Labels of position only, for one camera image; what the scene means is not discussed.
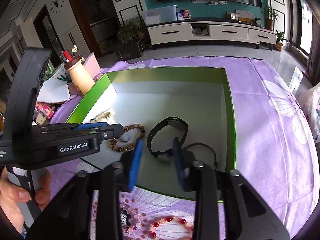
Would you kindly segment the person's left hand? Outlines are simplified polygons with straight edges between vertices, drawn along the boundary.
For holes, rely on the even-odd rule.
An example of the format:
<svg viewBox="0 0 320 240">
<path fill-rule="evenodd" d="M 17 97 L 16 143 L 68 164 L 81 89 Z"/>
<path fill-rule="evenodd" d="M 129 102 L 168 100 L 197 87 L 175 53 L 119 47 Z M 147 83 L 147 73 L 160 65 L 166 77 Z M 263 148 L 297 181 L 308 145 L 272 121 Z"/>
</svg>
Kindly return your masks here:
<svg viewBox="0 0 320 240">
<path fill-rule="evenodd" d="M 35 200 L 41 210 L 50 202 L 51 182 L 52 176 L 45 169 L 45 173 L 40 179 L 41 188 L 35 193 Z M 30 194 L 26 189 L 14 185 L 8 180 L 7 167 L 5 167 L 1 173 L 1 208 L 20 234 L 23 233 L 24 218 L 17 203 L 27 203 L 29 200 Z"/>
</svg>

